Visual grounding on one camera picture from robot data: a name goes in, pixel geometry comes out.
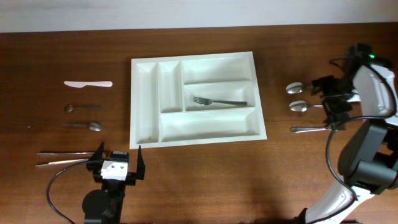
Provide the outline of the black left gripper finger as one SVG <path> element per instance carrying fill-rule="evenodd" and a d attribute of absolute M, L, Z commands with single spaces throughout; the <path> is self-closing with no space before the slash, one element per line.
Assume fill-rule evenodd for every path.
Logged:
<path fill-rule="evenodd" d="M 94 152 L 94 154 L 87 160 L 86 168 L 88 171 L 98 170 L 103 161 L 103 153 L 104 153 L 104 142 L 101 142 L 98 149 Z"/>
<path fill-rule="evenodd" d="M 145 173 L 146 173 L 146 165 L 144 163 L 144 159 L 142 156 L 141 146 L 139 146 L 137 154 L 136 179 L 144 180 Z"/>

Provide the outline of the silver tablespoon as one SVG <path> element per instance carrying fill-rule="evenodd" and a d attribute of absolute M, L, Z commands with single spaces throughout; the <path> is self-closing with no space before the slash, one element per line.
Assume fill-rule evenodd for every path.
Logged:
<path fill-rule="evenodd" d="M 304 100 L 297 100 L 290 103 L 289 108 L 291 111 L 305 112 L 309 108 L 323 108 L 323 105 L 310 105 Z"/>
<path fill-rule="evenodd" d="M 307 85 L 302 82 L 293 82 L 286 86 L 286 92 L 290 95 L 302 93 L 305 90 L 311 90 L 313 85 Z"/>

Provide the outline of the silver fork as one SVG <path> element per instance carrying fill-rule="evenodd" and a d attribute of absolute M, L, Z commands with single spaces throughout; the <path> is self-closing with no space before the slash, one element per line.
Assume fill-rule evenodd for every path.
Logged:
<path fill-rule="evenodd" d="M 211 105 L 213 103 L 221 103 L 225 105 L 234 105 L 234 106 L 247 106 L 248 103 L 246 101 L 226 101 L 226 100 L 212 100 L 209 98 L 201 98 L 197 96 L 192 96 L 190 98 L 194 103 L 198 103 L 200 105 Z"/>
<path fill-rule="evenodd" d="M 338 131 L 345 131 L 346 127 L 343 125 L 342 127 L 336 127 L 334 124 L 330 124 L 324 127 L 291 127 L 291 133 L 307 133 L 307 132 L 315 132 L 315 131 L 328 131 L 335 128 Z"/>

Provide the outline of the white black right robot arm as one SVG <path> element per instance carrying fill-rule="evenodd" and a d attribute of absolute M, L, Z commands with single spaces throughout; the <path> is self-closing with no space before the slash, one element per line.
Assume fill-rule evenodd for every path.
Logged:
<path fill-rule="evenodd" d="M 294 223 L 343 223 L 361 203 L 397 188 L 397 92 L 392 63 L 367 44 L 352 45 L 341 57 L 341 78 L 312 80 L 326 113 L 326 165 L 335 183 Z M 332 139 L 353 121 L 362 124 L 342 149 L 337 170 L 330 160 Z"/>

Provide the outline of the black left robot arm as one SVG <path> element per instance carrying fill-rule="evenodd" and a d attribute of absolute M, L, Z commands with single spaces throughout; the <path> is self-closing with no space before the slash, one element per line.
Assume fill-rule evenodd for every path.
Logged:
<path fill-rule="evenodd" d="M 129 171 L 129 153 L 112 151 L 103 157 L 104 143 L 88 159 L 86 168 L 101 188 L 88 193 L 82 202 L 85 223 L 119 223 L 127 186 L 135 186 L 145 177 L 146 166 L 138 149 L 136 171 Z"/>

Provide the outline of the small silver teaspoon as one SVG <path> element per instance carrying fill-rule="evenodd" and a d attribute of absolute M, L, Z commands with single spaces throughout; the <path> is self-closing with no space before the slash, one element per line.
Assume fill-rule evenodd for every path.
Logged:
<path fill-rule="evenodd" d="M 103 127 L 99 123 L 67 123 L 68 128 L 86 128 L 92 131 L 102 131 Z"/>

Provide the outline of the upper metal chopstick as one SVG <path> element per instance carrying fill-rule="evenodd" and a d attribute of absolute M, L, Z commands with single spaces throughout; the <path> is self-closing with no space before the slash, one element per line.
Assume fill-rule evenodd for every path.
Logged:
<path fill-rule="evenodd" d="M 92 155 L 94 152 L 38 152 L 40 156 L 74 156 L 74 155 Z"/>

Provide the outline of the white plastic cutlery tray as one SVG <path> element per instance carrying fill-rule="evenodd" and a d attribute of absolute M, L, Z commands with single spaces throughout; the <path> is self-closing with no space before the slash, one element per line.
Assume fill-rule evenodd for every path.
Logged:
<path fill-rule="evenodd" d="M 252 52 L 132 59 L 130 117 L 130 149 L 267 138 Z"/>

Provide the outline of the small dark metal teaspoon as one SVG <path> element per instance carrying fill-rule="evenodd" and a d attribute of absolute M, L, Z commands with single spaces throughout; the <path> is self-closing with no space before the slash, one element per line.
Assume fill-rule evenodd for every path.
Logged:
<path fill-rule="evenodd" d="M 102 110 L 104 106 L 100 105 L 68 105 L 65 107 L 64 112 L 66 114 L 71 113 L 73 110 Z"/>

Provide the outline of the pink plastic knife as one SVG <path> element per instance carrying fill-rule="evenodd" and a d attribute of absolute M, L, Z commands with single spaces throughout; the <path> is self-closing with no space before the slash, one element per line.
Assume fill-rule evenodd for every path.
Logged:
<path fill-rule="evenodd" d="M 98 86 L 98 87 L 105 87 L 110 88 L 113 86 L 111 81 L 98 81 L 98 82 L 74 82 L 74 81 L 64 81 L 66 86 L 70 86 L 73 88 L 83 88 L 86 86 Z"/>

